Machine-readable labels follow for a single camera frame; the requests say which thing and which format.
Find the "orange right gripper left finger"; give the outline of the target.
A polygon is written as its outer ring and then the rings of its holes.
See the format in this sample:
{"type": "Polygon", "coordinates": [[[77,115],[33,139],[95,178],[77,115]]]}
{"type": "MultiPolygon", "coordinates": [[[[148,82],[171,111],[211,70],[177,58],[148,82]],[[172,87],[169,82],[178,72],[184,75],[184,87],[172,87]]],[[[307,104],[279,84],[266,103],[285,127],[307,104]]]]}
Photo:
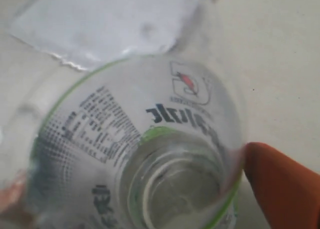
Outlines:
{"type": "Polygon", "coordinates": [[[26,175],[19,175],[0,190],[0,228],[29,229],[30,213],[25,204],[26,175]]]}

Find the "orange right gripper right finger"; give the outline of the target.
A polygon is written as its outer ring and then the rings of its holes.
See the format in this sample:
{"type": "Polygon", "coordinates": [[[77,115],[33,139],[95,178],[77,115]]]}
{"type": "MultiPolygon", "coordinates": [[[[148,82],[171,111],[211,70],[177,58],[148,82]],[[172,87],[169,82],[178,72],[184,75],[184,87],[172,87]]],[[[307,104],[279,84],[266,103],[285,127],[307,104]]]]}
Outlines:
{"type": "Polygon", "coordinates": [[[320,227],[320,175],[262,142],[245,146],[244,173],[272,229],[320,227]]]}

